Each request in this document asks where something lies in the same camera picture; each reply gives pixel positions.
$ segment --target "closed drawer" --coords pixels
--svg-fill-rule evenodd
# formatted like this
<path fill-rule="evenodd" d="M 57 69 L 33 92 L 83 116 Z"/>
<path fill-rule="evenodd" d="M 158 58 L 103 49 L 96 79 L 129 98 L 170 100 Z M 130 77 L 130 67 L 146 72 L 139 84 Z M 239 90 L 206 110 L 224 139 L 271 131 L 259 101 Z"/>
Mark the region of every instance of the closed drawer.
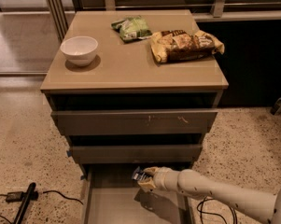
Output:
<path fill-rule="evenodd" d="M 62 135 L 207 133 L 217 115 L 210 109 L 53 111 Z"/>
<path fill-rule="evenodd" d="M 70 147 L 76 163 L 193 162 L 202 145 Z"/>

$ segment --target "terrazzo floor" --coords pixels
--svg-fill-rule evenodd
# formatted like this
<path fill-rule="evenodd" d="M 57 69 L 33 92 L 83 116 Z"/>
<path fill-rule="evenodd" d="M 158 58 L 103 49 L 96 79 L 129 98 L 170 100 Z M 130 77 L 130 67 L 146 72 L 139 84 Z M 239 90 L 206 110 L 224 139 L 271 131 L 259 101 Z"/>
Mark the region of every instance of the terrazzo floor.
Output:
<path fill-rule="evenodd" d="M 0 18 L 0 71 L 48 69 L 59 46 L 50 22 L 48 15 Z M 13 25 L 21 31 L 14 31 Z M 38 26 L 40 33 L 29 29 L 32 25 Z M 42 45 L 36 45 L 32 37 L 43 37 Z M 43 53 L 46 57 L 41 55 L 42 49 L 48 51 Z M 66 155 L 66 140 L 59 135 L 39 90 L 42 80 L 0 77 L 0 194 L 26 191 L 35 182 L 39 198 L 31 201 L 22 223 L 80 223 L 83 206 L 79 202 L 43 193 L 58 190 L 84 202 L 86 181 L 79 166 Z M 277 193 L 281 188 L 281 114 L 271 115 L 268 107 L 220 108 L 193 169 L 216 181 Z M 190 199 L 197 224 L 202 223 L 196 211 L 198 202 Z M 19 207 L 20 203 L 6 203 L 5 197 L 0 197 L 0 215 L 10 222 Z M 232 223 L 232 214 L 224 204 L 208 202 L 204 211 L 222 214 Z M 238 223 L 259 223 L 240 213 L 237 216 Z M 0 223 L 8 222 L 0 217 Z M 224 222 L 204 215 L 205 223 Z"/>

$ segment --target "black plug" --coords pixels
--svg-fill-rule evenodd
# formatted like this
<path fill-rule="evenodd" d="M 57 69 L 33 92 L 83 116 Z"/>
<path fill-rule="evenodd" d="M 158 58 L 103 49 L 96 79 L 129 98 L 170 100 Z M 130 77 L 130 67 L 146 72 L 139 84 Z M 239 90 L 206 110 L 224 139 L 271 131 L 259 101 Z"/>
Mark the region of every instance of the black plug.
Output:
<path fill-rule="evenodd" d="M 6 202 L 7 203 L 21 202 L 23 197 L 24 197 L 23 191 L 9 192 L 7 194 Z"/>

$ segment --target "bowl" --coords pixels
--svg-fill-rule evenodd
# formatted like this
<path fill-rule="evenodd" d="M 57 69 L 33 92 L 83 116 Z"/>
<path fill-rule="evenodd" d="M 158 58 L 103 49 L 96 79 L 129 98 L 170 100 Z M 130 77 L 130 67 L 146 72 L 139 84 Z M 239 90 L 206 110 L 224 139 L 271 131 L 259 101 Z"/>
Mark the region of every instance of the bowl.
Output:
<path fill-rule="evenodd" d="M 75 36 L 64 40 L 60 50 L 66 60 L 77 66 L 89 65 L 97 53 L 98 42 L 89 36 Z"/>

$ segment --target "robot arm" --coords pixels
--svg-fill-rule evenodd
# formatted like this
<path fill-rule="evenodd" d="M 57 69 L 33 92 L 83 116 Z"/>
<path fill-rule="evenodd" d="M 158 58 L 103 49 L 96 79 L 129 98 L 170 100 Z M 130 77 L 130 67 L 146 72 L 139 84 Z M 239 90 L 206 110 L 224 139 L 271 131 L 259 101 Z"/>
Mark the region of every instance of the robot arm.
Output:
<path fill-rule="evenodd" d="M 202 199 L 209 196 L 263 224 L 281 224 L 281 190 L 278 195 L 243 189 L 241 187 L 215 182 L 194 170 L 181 172 L 167 167 L 152 167 L 144 170 L 151 175 L 139 185 L 147 189 L 174 191 L 181 195 Z"/>

